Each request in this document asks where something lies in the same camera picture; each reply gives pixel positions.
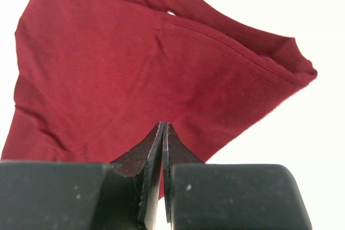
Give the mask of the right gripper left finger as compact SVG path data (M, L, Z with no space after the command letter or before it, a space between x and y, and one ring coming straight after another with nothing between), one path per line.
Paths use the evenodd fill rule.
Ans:
M111 163L1 162L1 229L153 229L163 129Z

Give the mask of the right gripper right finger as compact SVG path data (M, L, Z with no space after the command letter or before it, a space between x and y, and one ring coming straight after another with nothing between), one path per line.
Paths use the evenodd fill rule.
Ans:
M205 164L166 123L163 180L172 229L311 229L291 172L279 164Z

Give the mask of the dark red t-shirt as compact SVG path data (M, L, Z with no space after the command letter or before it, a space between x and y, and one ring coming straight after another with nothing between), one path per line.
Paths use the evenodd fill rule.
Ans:
M317 72L203 0L30 0L3 160L109 163L159 121L207 161Z

